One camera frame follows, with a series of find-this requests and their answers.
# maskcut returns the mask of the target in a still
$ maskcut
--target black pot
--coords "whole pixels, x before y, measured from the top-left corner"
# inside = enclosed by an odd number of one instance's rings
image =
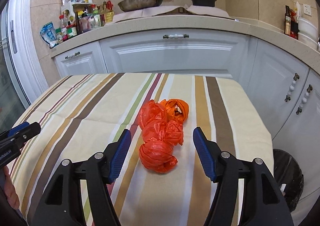
[[[214,7],[217,0],[192,0],[194,6]]]

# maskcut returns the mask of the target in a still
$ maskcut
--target refrigerator door handle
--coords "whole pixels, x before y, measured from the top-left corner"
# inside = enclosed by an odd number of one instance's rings
[[[13,53],[17,53],[18,50],[17,50],[16,40],[14,38],[13,20],[10,21],[10,30],[11,30],[11,40],[12,40]]]

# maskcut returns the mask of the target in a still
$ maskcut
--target striped tablecloth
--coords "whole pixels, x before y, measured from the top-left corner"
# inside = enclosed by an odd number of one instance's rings
[[[174,148],[177,167],[157,174],[139,160],[143,141],[137,114],[150,99],[172,98],[189,105],[184,144]],[[108,186],[122,226],[203,225],[216,185],[204,175],[195,151],[192,133],[197,126],[221,150],[248,161],[260,157],[273,171],[271,136],[241,86],[229,79],[146,73],[67,76],[34,102],[16,125],[24,121],[37,121],[42,127],[9,165],[28,222],[63,159],[87,160],[117,141],[125,128],[131,131],[132,143],[120,177]],[[91,226],[85,181],[81,187],[84,215]]]

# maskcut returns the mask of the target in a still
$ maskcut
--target orange plastic bag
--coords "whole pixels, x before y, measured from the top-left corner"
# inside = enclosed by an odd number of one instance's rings
[[[178,163],[172,152],[172,145],[164,141],[151,139],[140,146],[139,158],[145,168],[157,173],[167,173]]]
[[[139,126],[144,129],[147,124],[156,119],[167,121],[167,112],[164,106],[155,103],[154,100],[150,100],[142,105],[138,113]]]
[[[164,120],[153,120],[142,130],[142,138],[144,142],[148,142],[151,139],[163,141],[165,138],[165,129],[167,122]]]
[[[183,144],[183,125],[170,120],[165,127],[165,142],[168,142],[174,146]]]
[[[168,120],[175,120],[182,124],[188,118],[189,105],[183,100],[163,100],[160,105],[167,111]]]

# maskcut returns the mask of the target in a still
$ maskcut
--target cooking oil bottle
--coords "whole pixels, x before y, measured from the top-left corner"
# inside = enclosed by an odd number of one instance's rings
[[[110,0],[103,0],[103,14],[105,23],[109,23],[113,21],[113,16],[115,12],[113,11],[113,4]]]

